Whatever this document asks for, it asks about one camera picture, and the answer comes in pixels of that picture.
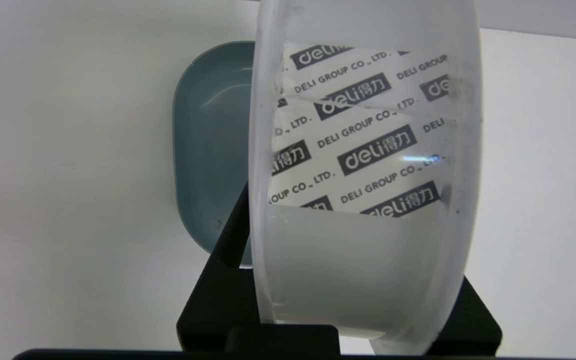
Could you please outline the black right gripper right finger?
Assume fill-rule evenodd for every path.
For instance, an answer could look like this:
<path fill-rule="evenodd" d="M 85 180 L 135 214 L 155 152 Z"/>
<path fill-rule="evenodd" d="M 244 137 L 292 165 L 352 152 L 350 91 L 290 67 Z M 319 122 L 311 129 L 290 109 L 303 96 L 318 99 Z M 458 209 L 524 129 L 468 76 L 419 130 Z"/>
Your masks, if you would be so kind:
<path fill-rule="evenodd" d="M 468 278 L 438 336 L 439 356 L 495 356 L 503 331 Z"/>

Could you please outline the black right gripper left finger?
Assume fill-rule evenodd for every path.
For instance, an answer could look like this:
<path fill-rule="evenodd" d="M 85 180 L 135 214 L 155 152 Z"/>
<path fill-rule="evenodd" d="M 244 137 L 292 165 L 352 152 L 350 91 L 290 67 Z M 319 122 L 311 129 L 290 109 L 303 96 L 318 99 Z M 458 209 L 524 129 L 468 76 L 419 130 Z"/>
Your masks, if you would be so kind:
<path fill-rule="evenodd" d="M 253 270 L 240 267 L 249 235 L 245 184 L 176 322 L 183 351 L 222 352 L 231 330 L 261 324 Z"/>

